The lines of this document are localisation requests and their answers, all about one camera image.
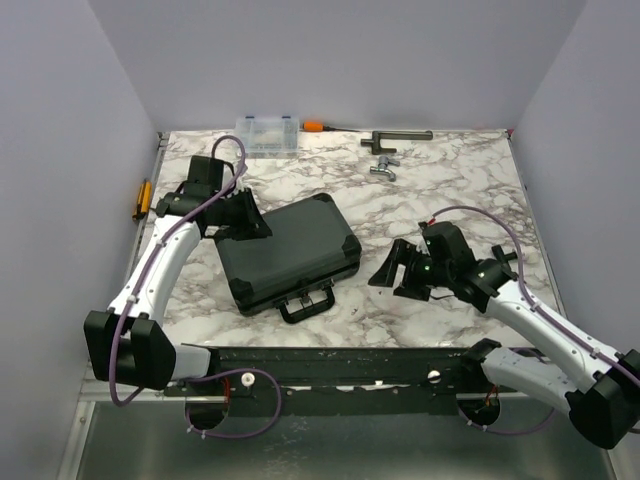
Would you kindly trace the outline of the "black poker set case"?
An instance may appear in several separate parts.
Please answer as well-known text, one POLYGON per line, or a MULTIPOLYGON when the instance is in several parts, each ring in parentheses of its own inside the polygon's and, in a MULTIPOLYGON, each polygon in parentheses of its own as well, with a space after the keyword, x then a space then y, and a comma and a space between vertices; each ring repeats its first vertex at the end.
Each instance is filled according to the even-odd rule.
POLYGON ((320 193, 263 214, 268 238, 216 243, 239 312, 277 309, 296 324, 331 309, 333 285, 355 275, 362 246, 331 195, 320 193))

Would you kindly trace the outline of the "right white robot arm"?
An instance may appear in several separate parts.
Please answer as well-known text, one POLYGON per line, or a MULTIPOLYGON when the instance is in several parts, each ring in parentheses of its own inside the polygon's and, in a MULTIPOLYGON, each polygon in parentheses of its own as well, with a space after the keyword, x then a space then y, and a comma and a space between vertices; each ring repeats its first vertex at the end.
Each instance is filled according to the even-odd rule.
POLYGON ((639 421, 639 354, 619 353, 549 308, 500 255, 478 259, 450 222, 421 223, 427 249, 397 239, 369 279, 395 295, 426 301, 445 288, 515 330, 548 358, 522 356, 483 339, 463 356, 460 379, 480 392, 493 384, 520 391, 566 415, 597 447, 614 448, 639 421))

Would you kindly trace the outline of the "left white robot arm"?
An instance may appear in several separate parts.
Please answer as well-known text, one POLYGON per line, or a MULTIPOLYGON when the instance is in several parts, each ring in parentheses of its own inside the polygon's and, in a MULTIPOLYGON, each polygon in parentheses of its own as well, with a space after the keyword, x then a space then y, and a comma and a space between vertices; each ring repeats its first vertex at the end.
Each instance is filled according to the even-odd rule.
POLYGON ((270 236, 251 189, 242 184, 246 170, 244 163, 192 157, 180 188, 158 201, 151 238, 123 289, 105 310, 87 315, 93 372, 112 392, 120 385, 162 390, 186 379, 201 395, 220 387, 222 372, 210 351, 173 343, 162 322, 182 268, 208 228, 239 240, 270 236))

